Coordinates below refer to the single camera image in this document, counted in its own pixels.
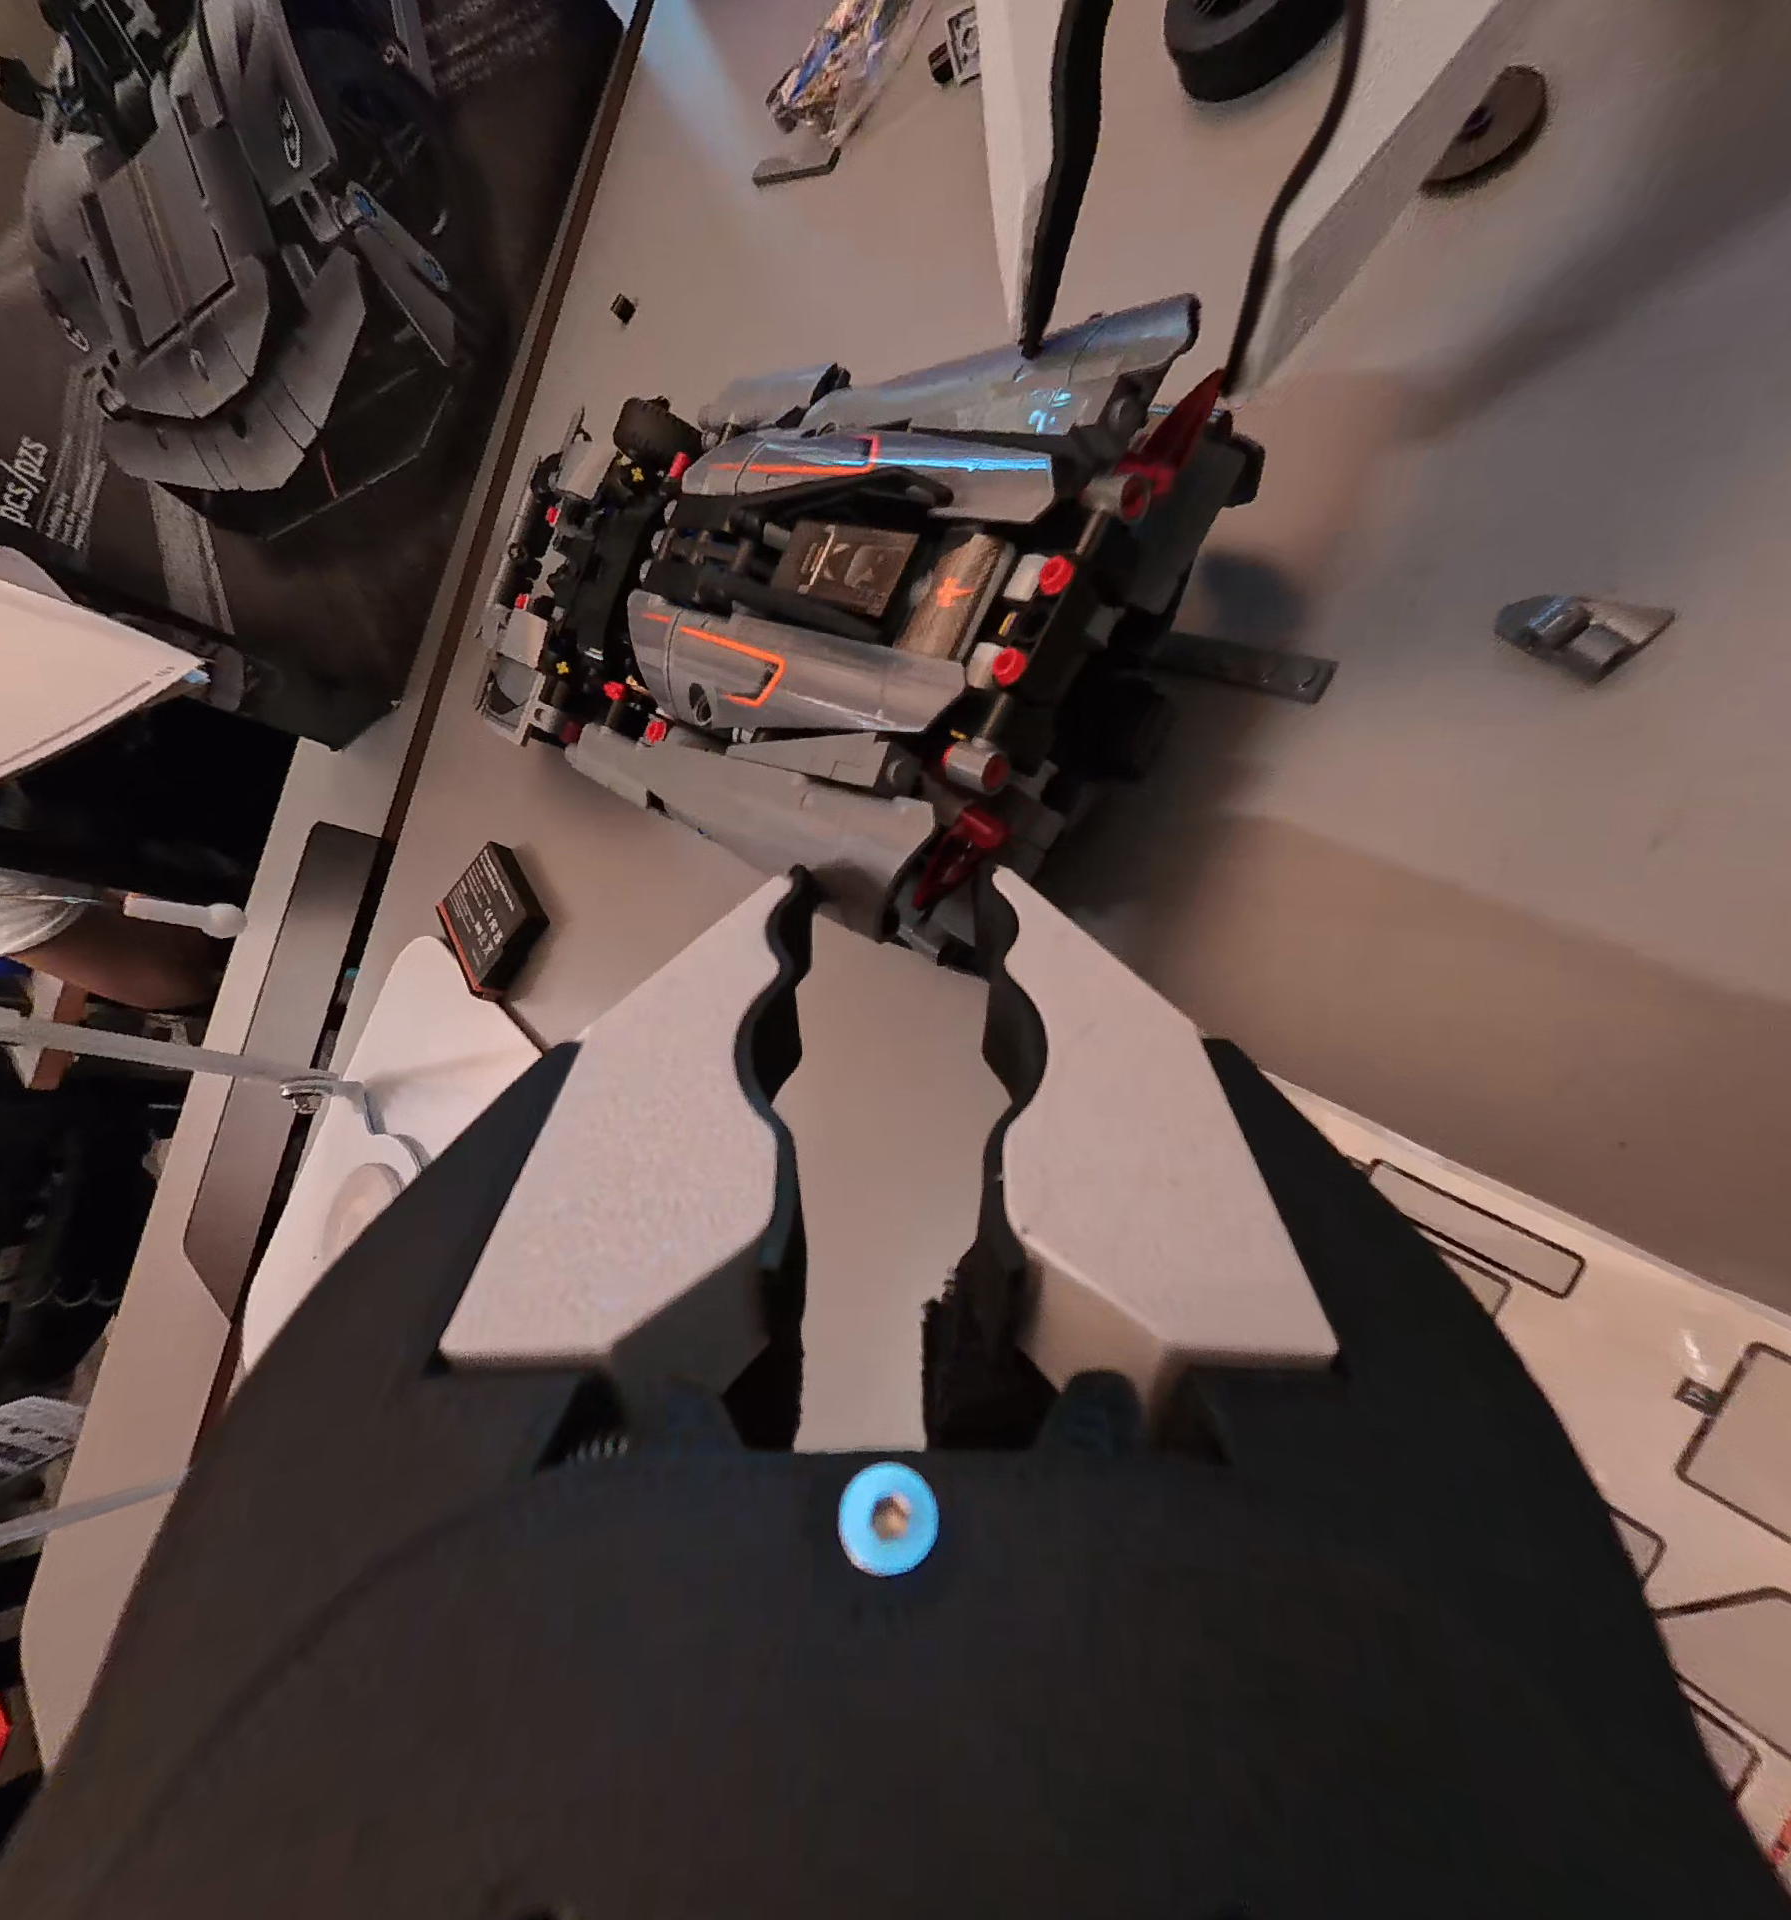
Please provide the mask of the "black round lego disc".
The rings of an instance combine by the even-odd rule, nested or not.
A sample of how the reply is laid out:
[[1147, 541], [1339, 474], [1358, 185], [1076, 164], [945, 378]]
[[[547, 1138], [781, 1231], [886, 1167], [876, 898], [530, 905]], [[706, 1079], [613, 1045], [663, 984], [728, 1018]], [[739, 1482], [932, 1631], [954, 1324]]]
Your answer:
[[1548, 124], [1549, 89], [1535, 66], [1506, 66], [1423, 182], [1430, 196], [1495, 179], [1526, 157]]

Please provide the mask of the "dark lego set box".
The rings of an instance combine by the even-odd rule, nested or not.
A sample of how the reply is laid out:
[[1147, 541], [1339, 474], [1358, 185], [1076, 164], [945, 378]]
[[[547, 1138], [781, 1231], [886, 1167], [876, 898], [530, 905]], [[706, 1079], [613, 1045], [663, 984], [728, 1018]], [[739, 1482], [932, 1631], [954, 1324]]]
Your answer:
[[240, 658], [259, 724], [402, 699], [625, 49], [601, 1], [0, 1], [0, 546]]

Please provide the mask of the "grey curved lego piece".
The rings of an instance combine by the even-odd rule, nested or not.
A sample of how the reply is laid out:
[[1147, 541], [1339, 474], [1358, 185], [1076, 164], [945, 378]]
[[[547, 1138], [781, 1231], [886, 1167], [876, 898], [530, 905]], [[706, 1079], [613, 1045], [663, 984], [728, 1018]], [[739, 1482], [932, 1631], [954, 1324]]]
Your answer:
[[1522, 655], [1602, 684], [1636, 660], [1676, 609], [1599, 596], [1528, 596], [1499, 609], [1492, 630]]

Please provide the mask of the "black battery pack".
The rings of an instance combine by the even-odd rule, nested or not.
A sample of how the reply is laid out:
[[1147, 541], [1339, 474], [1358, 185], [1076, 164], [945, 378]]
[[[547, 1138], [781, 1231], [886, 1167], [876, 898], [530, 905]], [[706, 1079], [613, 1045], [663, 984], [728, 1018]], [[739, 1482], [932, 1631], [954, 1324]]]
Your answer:
[[550, 926], [519, 853], [488, 841], [435, 905], [442, 938], [465, 985], [501, 1002]]

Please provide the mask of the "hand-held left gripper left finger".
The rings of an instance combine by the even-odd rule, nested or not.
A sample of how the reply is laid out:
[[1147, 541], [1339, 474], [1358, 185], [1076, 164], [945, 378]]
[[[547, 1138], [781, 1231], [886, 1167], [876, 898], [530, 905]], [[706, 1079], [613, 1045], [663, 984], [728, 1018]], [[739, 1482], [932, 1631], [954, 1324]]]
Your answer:
[[814, 918], [806, 870], [765, 878], [577, 1039], [449, 1362], [570, 1364], [625, 1408], [683, 1384], [746, 1444], [795, 1442], [807, 1235], [779, 1094], [803, 1058]]

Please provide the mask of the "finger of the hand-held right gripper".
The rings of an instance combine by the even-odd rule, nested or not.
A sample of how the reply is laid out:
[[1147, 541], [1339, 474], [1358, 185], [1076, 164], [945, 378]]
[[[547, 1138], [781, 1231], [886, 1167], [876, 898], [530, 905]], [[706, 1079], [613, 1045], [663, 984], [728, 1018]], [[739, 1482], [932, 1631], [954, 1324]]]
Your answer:
[[1101, 146], [1110, 1], [978, 1], [989, 199], [1018, 349], [1040, 355]]
[[1523, 36], [1531, 1], [1348, 4], [1320, 122], [1251, 256], [1226, 395], [1260, 393], [1418, 198]]

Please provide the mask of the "lego instruction booklet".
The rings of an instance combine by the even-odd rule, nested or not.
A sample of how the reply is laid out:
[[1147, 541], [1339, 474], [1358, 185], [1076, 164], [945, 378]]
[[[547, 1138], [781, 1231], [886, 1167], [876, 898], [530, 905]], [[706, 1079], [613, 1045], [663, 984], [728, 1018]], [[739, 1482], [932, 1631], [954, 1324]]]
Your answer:
[[0, 783], [143, 707], [211, 686], [211, 663], [67, 594], [0, 543]]

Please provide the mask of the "paper parts template sheet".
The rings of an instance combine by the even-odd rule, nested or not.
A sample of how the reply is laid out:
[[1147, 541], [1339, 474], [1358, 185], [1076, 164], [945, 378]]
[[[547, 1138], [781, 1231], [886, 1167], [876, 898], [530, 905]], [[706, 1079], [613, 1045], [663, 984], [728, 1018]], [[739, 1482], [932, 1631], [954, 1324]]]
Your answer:
[[1791, 1888], [1791, 1318], [1282, 1083], [1516, 1347]]

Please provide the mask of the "grey lego car model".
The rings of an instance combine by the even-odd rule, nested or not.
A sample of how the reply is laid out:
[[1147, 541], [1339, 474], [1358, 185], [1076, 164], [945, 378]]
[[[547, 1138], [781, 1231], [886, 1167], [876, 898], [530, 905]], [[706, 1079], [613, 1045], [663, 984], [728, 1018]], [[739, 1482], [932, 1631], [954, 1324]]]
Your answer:
[[580, 418], [519, 500], [478, 714], [829, 918], [974, 967], [974, 887], [1034, 878], [1172, 727], [1160, 683], [1207, 531], [1265, 451], [1178, 294], [852, 383], [731, 383], [699, 421]]

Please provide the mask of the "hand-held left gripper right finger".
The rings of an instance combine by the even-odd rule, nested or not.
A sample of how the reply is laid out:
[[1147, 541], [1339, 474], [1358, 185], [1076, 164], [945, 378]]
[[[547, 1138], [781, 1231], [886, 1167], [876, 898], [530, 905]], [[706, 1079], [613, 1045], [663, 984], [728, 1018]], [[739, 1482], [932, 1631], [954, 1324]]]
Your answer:
[[1202, 1027], [1010, 870], [976, 888], [1006, 1094], [978, 1224], [924, 1313], [932, 1448], [1024, 1448], [1076, 1379], [1160, 1429], [1183, 1379], [1339, 1357]]

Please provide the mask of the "long grey lego plate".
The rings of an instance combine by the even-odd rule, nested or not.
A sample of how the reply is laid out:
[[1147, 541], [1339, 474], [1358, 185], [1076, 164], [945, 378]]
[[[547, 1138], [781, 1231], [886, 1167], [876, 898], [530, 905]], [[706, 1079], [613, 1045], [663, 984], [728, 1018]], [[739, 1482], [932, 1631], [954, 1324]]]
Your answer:
[[1263, 692], [1297, 704], [1317, 704], [1339, 662], [1229, 637], [1171, 630], [1147, 653], [1151, 668], [1209, 684]]

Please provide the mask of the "black lego wheel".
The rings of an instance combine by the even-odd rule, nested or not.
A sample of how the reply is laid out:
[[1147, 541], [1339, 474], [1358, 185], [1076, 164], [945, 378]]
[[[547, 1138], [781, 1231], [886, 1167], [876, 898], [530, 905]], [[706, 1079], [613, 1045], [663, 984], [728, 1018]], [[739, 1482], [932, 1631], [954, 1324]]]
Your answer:
[[1301, 63], [1341, 20], [1343, 1], [1166, 1], [1165, 45], [1186, 94], [1226, 102]]

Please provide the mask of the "white book stand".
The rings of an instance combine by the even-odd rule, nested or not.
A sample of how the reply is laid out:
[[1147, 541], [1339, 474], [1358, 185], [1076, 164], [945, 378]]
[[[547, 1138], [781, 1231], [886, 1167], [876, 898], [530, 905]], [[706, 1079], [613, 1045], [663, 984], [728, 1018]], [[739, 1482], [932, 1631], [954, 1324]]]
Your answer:
[[[351, 1066], [374, 1101], [369, 1124], [334, 1096], [309, 1131], [289, 1198], [252, 1274], [224, 1359], [230, 1396], [214, 1403], [214, 1359], [180, 1374], [172, 1357], [131, 1357], [125, 1337], [92, 1400], [93, 1458], [77, 1461], [67, 1499], [0, 1522], [0, 1548], [143, 1501], [195, 1497], [183, 1537], [206, 1497], [226, 1494], [232, 1522], [255, 1519], [259, 1542], [286, 1545], [281, 1503], [307, 1501], [309, 1545], [334, 1518], [399, 1508], [430, 1470], [442, 1493], [418, 1494], [415, 1516], [517, 1470], [517, 1450], [547, 1436], [571, 1376], [522, 1386], [470, 1386], [440, 1368], [437, 1327], [465, 1283], [450, 1204], [488, 1223], [478, 1175], [512, 1173], [512, 1126], [483, 1133], [444, 1165], [442, 1185], [418, 1188], [427, 1165], [534, 1068], [542, 1048], [498, 1004], [473, 996], [442, 939], [413, 939], [386, 973]], [[195, 1432], [150, 1429], [150, 1415], [186, 1419], [188, 1400], [218, 1407]]]

